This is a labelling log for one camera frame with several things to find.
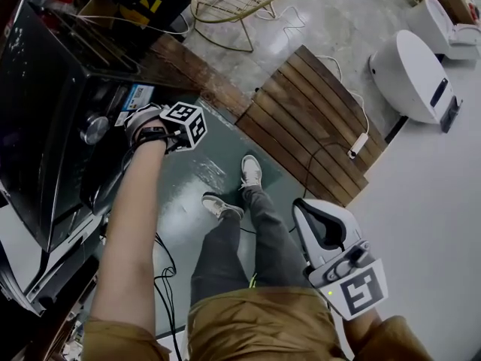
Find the white cable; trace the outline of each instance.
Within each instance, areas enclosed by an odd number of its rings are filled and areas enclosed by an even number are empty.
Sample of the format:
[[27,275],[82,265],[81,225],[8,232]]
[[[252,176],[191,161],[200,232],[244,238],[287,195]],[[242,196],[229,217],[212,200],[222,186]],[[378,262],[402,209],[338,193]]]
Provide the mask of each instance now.
[[139,23],[138,21],[134,21],[134,20],[129,20],[129,19],[124,19],[122,17],[114,17],[114,16],[97,16],[97,15],[76,15],[76,14],[70,14],[72,15],[73,17],[77,17],[79,19],[84,19],[85,21],[89,21],[91,23],[96,23],[94,20],[92,19],[113,19],[113,20],[120,20],[120,21],[125,21],[127,23],[132,23],[132,24],[135,24],[135,25],[139,25],[139,26],[142,26],[144,28],[149,28],[149,29],[154,29],[155,31],[159,31],[159,32],[162,32],[162,33],[168,33],[170,35],[186,35],[190,32],[190,25],[187,23],[187,20],[186,18],[180,14],[180,17],[182,17],[183,19],[183,22],[186,24],[187,26],[187,30],[184,31],[184,32],[169,32],[169,31],[164,31],[163,29],[158,29],[156,27],[152,27],[152,26],[146,26],[145,24],[142,24],[142,23]]
[[[297,29],[299,30],[300,28],[304,28],[306,26],[306,23],[301,19],[301,15],[299,15],[299,12],[298,12],[298,9],[296,7],[294,7],[293,5],[290,5],[288,6],[286,9],[284,9],[284,11],[282,11],[282,13],[280,15],[277,15],[276,14],[276,11],[274,10],[274,6],[271,5],[271,8],[272,8],[272,12],[270,12],[269,10],[267,9],[259,9],[257,12],[256,12],[256,17],[258,19],[261,19],[261,20],[268,20],[268,21],[275,21],[275,20],[279,20],[283,15],[284,13],[292,8],[296,14],[296,16],[298,17],[298,20],[302,23],[301,26],[295,26],[294,24],[292,24],[290,21],[287,20],[287,22],[291,25],[291,26],[287,26],[287,27],[284,27],[283,28],[283,31],[284,33],[286,34],[287,36],[287,42],[289,43],[290,42],[290,37],[289,37],[289,34],[287,33],[287,29]],[[259,12],[267,12],[269,15],[271,15],[271,17],[265,17],[265,16],[260,16],[259,15]]]
[[[318,58],[318,59],[329,59],[329,60],[332,60],[333,62],[335,62],[336,66],[337,66],[337,70],[339,71],[339,81],[341,82],[341,84],[343,84],[343,72],[340,69],[340,64],[337,61],[337,59],[335,59],[332,56],[327,56],[327,55],[316,55],[316,58]],[[360,96],[358,93],[354,93],[353,91],[349,91],[348,89],[347,89],[347,92],[350,93],[352,96],[357,96],[359,99],[361,99],[362,113],[364,114],[364,116],[366,118],[366,123],[368,125],[367,128],[366,128],[366,134],[369,134],[369,118],[366,114],[364,98],[362,96]]]

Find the white appliance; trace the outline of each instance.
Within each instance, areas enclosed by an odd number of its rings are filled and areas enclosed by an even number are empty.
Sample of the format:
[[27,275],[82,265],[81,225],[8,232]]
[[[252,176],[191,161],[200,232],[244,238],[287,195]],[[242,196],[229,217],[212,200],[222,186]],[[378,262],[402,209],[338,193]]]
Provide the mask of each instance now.
[[418,36],[406,30],[397,32],[370,57],[369,67],[395,110],[449,131],[459,103],[443,66]]
[[423,0],[407,12],[406,20],[434,53],[449,59],[481,59],[481,29],[454,25],[438,0]]

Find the wooden slat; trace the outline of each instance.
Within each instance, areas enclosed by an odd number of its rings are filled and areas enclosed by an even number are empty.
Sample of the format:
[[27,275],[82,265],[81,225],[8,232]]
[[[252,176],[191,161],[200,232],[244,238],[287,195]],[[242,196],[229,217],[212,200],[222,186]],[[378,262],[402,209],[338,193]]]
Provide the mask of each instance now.
[[144,67],[143,76],[147,80],[199,93],[198,86],[192,80],[155,52],[146,52],[140,64]]
[[325,148],[321,148],[315,155],[314,159],[325,168],[325,170],[347,191],[354,199],[361,189],[354,183],[349,175],[337,164],[337,162],[329,155]]
[[[287,62],[312,85],[318,95],[321,95],[325,101],[336,110],[344,122],[346,122],[357,135],[366,132],[368,126],[366,119],[363,118],[364,122],[361,122],[340,97],[337,96],[334,90],[303,59],[293,54]],[[365,147],[376,159],[383,153],[383,150],[377,146],[372,138],[368,139]]]
[[[339,132],[326,120],[324,115],[281,73],[275,72],[272,78],[265,82],[263,89],[294,117],[317,141],[323,142],[331,136],[338,138],[337,142],[344,148],[350,145],[344,141]],[[354,159],[354,164],[360,172],[366,172],[368,165],[361,159]]]
[[273,100],[263,89],[259,89],[257,91],[253,100],[264,111],[271,115],[284,129],[286,129],[300,144],[302,144],[310,154],[316,153],[322,144],[332,159],[334,159],[334,161],[339,165],[337,168],[333,167],[332,171],[329,171],[332,175],[333,171],[345,171],[360,190],[364,189],[368,185],[368,181],[366,178],[364,178],[364,175],[357,169],[352,160],[347,156],[346,151],[343,150],[338,144],[329,144],[331,141],[327,141],[325,144],[318,143],[316,139],[314,139],[310,133],[298,123],[297,120],[291,117],[291,115],[289,115],[282,107],[280,107],[280,105],[278,105],[276,101]]
[[[359,189],[345,173],[342,177],[344,179],[342,183],[334,179],[321,162],[311,159],[309,152],[258,105],[253,104],[250,106],[247,114],[269,135],[282,144],[342,205],[348,205],[358,194]],[[352,190],[353,195],[348,194],[348,189]]]
[[257,142],[260,147],[278,161],[278,163],[290,172],[291,175],[302,185],[304,185],[304,182],[306,181],[307,189],[314,194],[315,197],[339,204],[332,194],[327,191],[317,179],[311,174],[307,174],[307,169],[303,167],[301,163],[299,163],[281,144],[279,144],[279,142],[264,131],[264,129],[251,117],[246,114],[242,116],[237,122],[237,127]]
[[221,111],[227,110],[235,120],[249,108],[251,101],[238,88],[169,34],[161,36],[153,49],[195,82],[202,98],[210,105]]
[[[338,133],[352,146],[358,139],[351,127],[339,116],[339,114],[327,103],[327,101],[316,91],[316,89],[299,74],[292,66],[285,63],[280,66],[279,71],[292,83],[297,89],[307,97],[311,103],[325,116],[328,122],[338,131]],[[361,149],[358,154],[368,166],[375,162],[375,158],[366,149]]]
[[[318,60],[304,45],[299,47],[295,53],[331,87],[341,101],[354,113],[358,121],[361,124],[365,124],[365,116],[358,102],[347,91],[346,87],[344,87],[342,83],[327,69],[327,67],[325,67],[325,65],[323,65],[322,62]],[[374,125],[369,131],[369,136],[374,140],[379,149],[386,149],[387,143]]]

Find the shoe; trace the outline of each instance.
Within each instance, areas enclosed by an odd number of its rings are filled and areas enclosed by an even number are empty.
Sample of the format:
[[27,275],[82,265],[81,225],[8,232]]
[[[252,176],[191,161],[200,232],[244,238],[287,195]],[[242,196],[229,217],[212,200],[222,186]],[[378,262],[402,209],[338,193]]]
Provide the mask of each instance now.
[[216,216],[217,219],[220,218],[222,213],[227,210],[232,210],[239,215],[239,220],[242,220],[244,217],[244,210],[239,208],[238,206],[230,205],[227,202],[224,202],[218,195],[215,193],[205,193],[202,196],[202,204],[204,207],[210,211],[212,214]]
[[242,186],[241,189],[250,186],[262,186],[262,169],[257,159],[252,155],[246,155],[242,159],[241,163],[242,169]]

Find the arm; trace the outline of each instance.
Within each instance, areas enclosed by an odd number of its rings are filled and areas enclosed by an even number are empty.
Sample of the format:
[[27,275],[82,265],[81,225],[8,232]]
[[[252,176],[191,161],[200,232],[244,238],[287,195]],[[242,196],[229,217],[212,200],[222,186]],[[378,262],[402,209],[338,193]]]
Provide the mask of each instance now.
[[347,342],[354,354],[358,354],[374,330],[383,323],[376,309],[370,309],[351,321],[343,321]]
[[158,218],[157,182],[165,147],[164,141],[151,141],[135,151],[113,204],[91,310],[94,318],[130,323],[152,335],[152,252]]

